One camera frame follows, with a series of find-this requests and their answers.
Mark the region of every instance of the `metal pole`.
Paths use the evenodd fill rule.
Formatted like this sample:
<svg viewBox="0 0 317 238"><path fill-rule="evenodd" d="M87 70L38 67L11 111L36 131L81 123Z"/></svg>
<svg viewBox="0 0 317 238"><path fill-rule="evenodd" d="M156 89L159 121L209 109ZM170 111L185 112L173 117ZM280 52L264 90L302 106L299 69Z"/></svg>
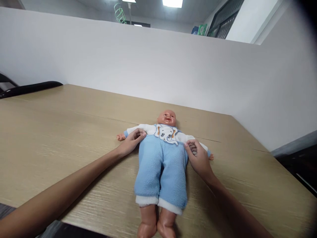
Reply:
<svg viewBox="0 0 317 238"><path fill-rule="evenodd" d="M131 20L131 3L128 2L128 6L129 6L129 12L130 12L130 25L132 25L132 20Z"/></svg>

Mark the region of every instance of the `table surface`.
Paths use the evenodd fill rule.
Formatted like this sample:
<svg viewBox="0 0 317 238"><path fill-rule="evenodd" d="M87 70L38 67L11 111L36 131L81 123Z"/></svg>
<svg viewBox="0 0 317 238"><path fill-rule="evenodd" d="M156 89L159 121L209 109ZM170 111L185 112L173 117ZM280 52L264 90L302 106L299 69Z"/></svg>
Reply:
<svg viewBox="0 0 317 238"><path fill-rule="evenodd" d="M0 203L22 205L117 147L118 133L154 124L164 109L174 110L179 129L210 148L219 180L274 237L307 232L315 197L232 116L74 85L0 100ZM103 173L61 220L112 237L135 237L137 172L135 151ZM231 237L210 190L190 164L186 173L188 204L176 219L179 234Z"/></svg>

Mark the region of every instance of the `ceiling light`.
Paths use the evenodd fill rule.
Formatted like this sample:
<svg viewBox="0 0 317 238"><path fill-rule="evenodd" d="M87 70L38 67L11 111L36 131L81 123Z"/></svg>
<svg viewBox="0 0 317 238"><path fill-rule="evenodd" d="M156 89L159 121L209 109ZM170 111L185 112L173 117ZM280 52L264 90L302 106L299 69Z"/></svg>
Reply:
<svg viewBox="0 0 317 238"><path fill-rule="evenodd" d="M182 8L183 0L163 0L163 5L167 7Z"/></svg>

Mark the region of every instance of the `doll head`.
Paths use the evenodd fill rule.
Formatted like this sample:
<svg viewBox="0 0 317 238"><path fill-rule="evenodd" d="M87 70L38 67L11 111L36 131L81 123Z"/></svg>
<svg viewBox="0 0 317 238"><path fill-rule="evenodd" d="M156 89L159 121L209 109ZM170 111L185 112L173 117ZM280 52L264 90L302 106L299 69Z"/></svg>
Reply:
<svg viewBox="0 0 317 238"><path fill-rule="evenodd" d="M171 110L165 110L158 117L158 124L176 126L176 114Z"/></svg>

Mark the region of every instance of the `blue fleece overalls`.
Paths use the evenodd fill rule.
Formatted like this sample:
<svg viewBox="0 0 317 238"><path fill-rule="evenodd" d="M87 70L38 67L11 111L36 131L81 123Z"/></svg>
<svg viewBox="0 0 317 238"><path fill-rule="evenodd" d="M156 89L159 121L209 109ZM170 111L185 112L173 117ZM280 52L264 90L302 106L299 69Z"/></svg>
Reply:
<svg viewBox="0 0 317 238"><path fill-rule="evenodd" d="M187 204L187 161L183 142L171 144L147 135L139 147L139 172L134 185L136 202L141 207L158 204L181 215Z"/></svg>

